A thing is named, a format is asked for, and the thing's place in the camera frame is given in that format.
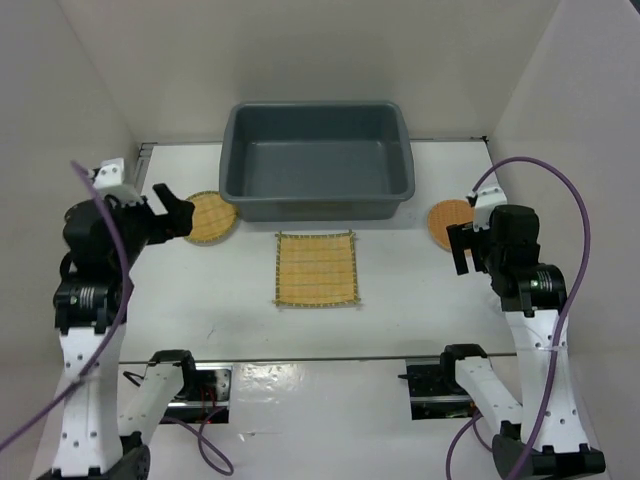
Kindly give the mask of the round orange woven mat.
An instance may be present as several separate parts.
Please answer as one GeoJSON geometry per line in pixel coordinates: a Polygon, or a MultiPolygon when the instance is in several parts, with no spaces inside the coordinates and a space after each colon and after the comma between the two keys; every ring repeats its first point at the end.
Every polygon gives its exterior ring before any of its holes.
{"type": "Polygon", "coordinates": [[[464,225],[473,220],[474,210],[465,200],[451,199],[435,204],[427,214],[426,225],[432,240],[445,251],[451,251],[447,227],[464,225]]]}

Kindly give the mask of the round green-rimmed bamboo mat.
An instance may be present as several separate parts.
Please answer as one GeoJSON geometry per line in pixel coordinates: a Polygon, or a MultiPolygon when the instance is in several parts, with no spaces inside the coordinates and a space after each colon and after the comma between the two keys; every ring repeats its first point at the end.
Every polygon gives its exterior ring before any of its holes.
{"type": "Polygon", "coordinates": [[[238,219],[236,208],[224,201],[217,191],[194,193],[187,200],[194,205],[192,230],[185,237],[188,243],[213,245],[231,232],[238,219]]]}

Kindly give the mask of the square woven bamboo mat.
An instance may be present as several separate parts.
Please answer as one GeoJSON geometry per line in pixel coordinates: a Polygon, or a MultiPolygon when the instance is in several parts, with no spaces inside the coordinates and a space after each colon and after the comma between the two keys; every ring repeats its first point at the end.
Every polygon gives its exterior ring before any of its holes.
{"type": "Polygon", "coordinates": [[[355,233],[276,234],[278,307],[334,308],[360,303],[355,233]]]}

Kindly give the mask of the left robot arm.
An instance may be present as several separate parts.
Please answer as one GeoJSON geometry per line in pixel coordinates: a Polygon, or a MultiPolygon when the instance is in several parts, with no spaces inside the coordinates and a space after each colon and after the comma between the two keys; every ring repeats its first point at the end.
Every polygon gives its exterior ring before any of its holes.
{"type": "Polygon", "coordinates": [[[161,350],[147,363],[141,386],[118,411],[118,372],[133,293],[130,268],[142,250],[186,237],[194,206],[164,184],[153,187],[165,211],[117,189],[70,208],[63,238],[69,248],[53,298],[55,328],[70,384],[63,396],[58,450],[46,479],[145,479],[149,443],[174,399],[199,387],[188,350],[161,350]]]}

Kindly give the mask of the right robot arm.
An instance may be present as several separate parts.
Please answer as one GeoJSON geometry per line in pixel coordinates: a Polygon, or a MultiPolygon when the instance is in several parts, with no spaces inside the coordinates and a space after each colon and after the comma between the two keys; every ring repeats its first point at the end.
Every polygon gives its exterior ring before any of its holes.
{"type": "Polygon", "coordinates": [[[476,344],[445,348],[438,381],[465,391],[492,430],[502,479],[579,479],[606,469],[582,426],[560,315],[567,291],[560,269],[539,260],[539,218],[530,207],[477,206],[472,222],[447,233],[458,274],[487,274],[514,339],[521,395],[516,400],[476,344]]]}

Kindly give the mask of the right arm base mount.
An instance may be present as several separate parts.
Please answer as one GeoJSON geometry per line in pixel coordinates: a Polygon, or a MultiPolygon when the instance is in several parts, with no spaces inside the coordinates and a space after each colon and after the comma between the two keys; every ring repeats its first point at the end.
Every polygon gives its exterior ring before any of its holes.
{"type": "Polygon", "coordinates": [[[437,358],[407,359],[404,381],[414,421],[471,418],[476,405],[469,394],[451,383],[437,358]]]}

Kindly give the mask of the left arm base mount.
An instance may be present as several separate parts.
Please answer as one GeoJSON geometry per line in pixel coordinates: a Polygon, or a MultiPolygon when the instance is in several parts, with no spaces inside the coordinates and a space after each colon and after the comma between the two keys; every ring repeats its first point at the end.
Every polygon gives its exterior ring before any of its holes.
{"type": "Polygon", "coordinates": [[[144,417],[146,410],[136,401],[138,390],[160,383],[178,383],[181,389],[168,399],[159,416],[161,424],[166,417],[188,424],[228,422],[232,365],[227,363],[203,363],[184,366],[182,362],[124,363],[120,365],[118,392],[118,422],[124,425],[132,418],[144,417]]]}

